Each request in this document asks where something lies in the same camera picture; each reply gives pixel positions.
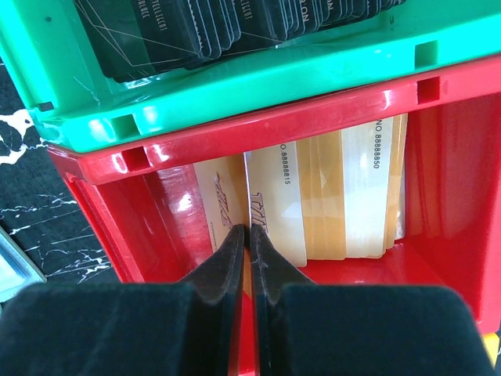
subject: stack of cards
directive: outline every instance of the stack of cards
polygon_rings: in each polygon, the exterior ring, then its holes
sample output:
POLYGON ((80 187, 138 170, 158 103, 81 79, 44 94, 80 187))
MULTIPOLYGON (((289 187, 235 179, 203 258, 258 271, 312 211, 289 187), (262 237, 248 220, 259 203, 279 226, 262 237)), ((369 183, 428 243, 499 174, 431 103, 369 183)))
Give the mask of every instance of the stack of cards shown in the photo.
POLYGON ((194 69, 366 20, 405 0, 74 0, 108 78, 194 69))

